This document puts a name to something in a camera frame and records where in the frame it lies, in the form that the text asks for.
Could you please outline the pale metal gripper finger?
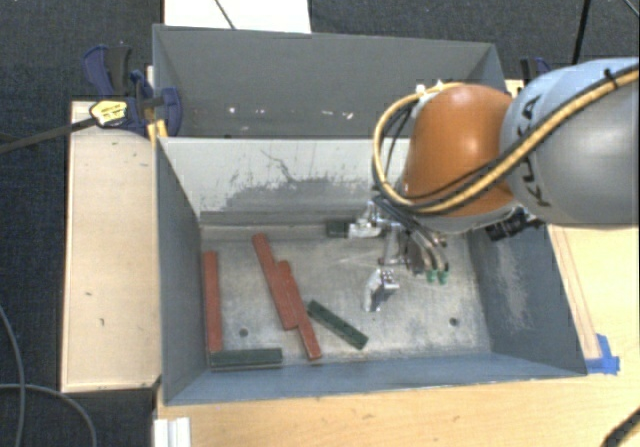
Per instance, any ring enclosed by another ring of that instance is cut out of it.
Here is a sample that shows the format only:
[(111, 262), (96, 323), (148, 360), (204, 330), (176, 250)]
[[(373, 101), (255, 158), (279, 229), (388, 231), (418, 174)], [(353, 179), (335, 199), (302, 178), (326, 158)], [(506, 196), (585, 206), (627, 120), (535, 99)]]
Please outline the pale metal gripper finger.
[(392, 269), (377, 268), (367, 279), (365, 284), (363, 309), (366, 312), (378, 312), (385, 303), (400, 288), (396, 275)]
[(358, 217), (349, 223), (349, 239), (373, 239), (380, 237), (384, 231), (384, 221), (377, 217)]

